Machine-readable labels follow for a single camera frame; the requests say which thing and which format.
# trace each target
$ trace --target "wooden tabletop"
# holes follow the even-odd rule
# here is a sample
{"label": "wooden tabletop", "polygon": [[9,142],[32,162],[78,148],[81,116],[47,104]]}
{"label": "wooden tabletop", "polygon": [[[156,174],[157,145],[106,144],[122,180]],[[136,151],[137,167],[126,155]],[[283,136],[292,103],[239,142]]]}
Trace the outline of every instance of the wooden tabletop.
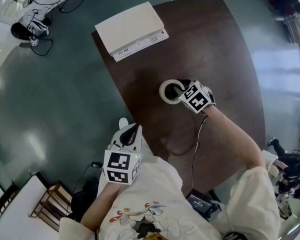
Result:
{"label": "wooden tabletop", "polygon": [[[175,0],[154,6],[169,38],[119,61],[108,54],[97,32],[94,42],[134,120],[155,156],[172,164],[192,188],[192,156],[203,118],[181,103],[159,96],[168,79],[197,79],[208,86],[217,107],[259,145],[265,121],[256,72],[243,36],[223,0]],[[195,189],[207,192],[243,165],[225,136],[208,119],[195,158]]]}

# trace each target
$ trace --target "white tape roll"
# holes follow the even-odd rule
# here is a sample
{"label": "white tape roll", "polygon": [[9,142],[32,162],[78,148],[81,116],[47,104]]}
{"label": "white tape roll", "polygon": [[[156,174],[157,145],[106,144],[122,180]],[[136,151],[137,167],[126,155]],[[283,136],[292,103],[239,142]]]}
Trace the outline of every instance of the white tape roll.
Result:
{"label": "white tape roll", "polygon": [[178,104],[181,102],[181,100],[178,99],[178,97],[176,99],[168,99],[165,95],[165,90],[166,90],[166,87],[168,85],[171,85],[171,84],[175,84],[175,85],[178,85],[181,87],[182,90],[185,90],[185,87],[184,85],[178,81],[178,80],[175,80],[175,79],[170,79],[170,80],[166,80],[164,81],[161,85],[160,85],[160,88],[159,88],[159,94],[160,94],[160,97],[161,99],[163,99],[166,103],[168,104],[171,104],[171,105],[175,105],[175,104]]}

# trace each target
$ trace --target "green floor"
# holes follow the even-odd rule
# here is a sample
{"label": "green floor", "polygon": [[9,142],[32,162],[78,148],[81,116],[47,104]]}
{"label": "green floor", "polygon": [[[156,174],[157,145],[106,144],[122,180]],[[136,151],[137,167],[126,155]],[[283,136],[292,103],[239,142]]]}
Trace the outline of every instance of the green floor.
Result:
{"label": "green floor", "polygon": [[[1,184],[13,180],[22,185],[29,172],[40,170],[48,181],[61,180],[72,189],[91,161],[103,160],[118,119],[130,114],[91,33],[99,22],[146,1],[156,5],[168,0],[84,0],[69,14],[54,10],[49,55],[39,57],[22,47],[11,52],[0,69]],[[277,136],[288,150],[295,148],[300,134],[299,48],[287,41],[266,0],[224,1],[256,69],[266,136]],[[85,178],[98,174],[91,168]]]}

